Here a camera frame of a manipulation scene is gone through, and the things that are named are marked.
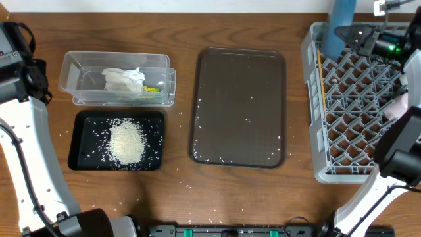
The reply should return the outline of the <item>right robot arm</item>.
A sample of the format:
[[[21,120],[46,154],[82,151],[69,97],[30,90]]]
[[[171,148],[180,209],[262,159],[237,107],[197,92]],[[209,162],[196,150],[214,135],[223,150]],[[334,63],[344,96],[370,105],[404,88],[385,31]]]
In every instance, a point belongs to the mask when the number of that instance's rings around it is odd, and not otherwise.
[[[399,195],[417,192],[420,182],[420,11],[404,35],[373,25],[338,26],[334,34],[372,59],[393,59],[407,78],[407,107],[380,138],[374,168],[357,193],[324,223],[319,236],[364,236],[371,223]]]

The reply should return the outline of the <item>yellow green wrapper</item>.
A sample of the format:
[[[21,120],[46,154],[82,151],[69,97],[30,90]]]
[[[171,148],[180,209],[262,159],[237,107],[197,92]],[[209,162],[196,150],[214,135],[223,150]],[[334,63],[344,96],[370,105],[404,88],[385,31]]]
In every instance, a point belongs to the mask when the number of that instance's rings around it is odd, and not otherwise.
[[[148,86],[143,86],[142,91],[148,92],[148,93],[158,93],[158,92],[160,92],[160,90],[158,88],[150,88]]]

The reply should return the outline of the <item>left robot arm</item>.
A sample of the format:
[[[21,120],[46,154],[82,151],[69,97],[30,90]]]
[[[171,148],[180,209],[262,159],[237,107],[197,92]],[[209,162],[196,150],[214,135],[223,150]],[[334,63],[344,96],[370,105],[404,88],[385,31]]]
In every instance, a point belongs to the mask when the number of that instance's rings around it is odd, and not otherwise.
[[[1,148],[18,201],[23,236],[140,236],[129,215],[82,211],[68,187],[49,132],[52,99],[44,60],[23,23],[1,23]]]

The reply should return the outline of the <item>white tissue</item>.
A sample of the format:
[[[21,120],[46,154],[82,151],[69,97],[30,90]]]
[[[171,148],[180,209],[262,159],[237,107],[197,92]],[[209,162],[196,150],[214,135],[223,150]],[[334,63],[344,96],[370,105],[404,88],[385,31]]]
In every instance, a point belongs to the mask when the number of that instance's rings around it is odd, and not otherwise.
[[[101,74],[105,77],[105,90],[110,92],[134,92],[143,91],[145,75],[140,68],[122,70],[120,68],[106,68]]]

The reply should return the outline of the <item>pink cup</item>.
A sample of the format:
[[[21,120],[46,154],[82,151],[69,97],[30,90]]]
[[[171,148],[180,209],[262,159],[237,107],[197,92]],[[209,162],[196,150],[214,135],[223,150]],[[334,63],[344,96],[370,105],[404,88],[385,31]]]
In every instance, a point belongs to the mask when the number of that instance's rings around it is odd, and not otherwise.
[[[391,119],[399,119],[408,109],[408,94],[405,93],[396,97],[384,111],[385,116]]]

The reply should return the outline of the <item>pile of white rice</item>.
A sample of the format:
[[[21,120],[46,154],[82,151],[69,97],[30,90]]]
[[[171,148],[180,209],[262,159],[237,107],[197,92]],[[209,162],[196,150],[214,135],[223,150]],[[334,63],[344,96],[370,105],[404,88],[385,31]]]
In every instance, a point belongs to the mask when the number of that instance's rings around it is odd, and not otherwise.
[[[98,160],[99,169],[151,171],[162,162],[161,118],[90,118],[87,160]]]

